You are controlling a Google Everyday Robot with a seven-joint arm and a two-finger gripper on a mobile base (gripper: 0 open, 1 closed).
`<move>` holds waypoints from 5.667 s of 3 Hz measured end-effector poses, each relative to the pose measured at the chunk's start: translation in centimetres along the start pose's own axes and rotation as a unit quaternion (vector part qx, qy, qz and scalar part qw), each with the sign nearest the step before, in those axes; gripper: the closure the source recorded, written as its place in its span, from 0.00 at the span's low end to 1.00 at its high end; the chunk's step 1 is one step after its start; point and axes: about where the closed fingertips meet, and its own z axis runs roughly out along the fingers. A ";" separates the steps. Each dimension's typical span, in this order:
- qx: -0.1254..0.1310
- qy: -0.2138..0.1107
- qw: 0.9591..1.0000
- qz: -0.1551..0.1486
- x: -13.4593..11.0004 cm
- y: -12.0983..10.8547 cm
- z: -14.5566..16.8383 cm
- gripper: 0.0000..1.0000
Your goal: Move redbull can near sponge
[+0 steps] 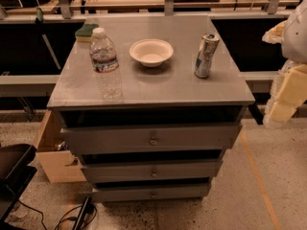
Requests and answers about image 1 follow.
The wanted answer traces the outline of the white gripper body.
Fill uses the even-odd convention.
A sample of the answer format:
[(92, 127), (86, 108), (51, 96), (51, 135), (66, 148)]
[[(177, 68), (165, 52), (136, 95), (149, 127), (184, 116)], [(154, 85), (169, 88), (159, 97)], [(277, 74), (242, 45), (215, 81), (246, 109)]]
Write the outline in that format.
[(272, 82), (265, 108), (265, 125), (287, 123), (307, 100), (307, 42), (303, 22), (283, 21), (265, 33), (262, 40), (280, 43), (286, 59)]

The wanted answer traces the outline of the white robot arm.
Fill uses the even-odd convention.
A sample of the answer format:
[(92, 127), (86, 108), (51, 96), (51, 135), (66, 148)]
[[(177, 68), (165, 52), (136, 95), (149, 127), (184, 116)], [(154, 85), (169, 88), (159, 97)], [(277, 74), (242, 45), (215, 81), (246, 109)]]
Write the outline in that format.
[(273, 79), (264, 116), (267, 127), (287, 123), (307, 101), (307, 0), (286, 21), (265, 32), (262, 40), (280, 43), (286, 62)]

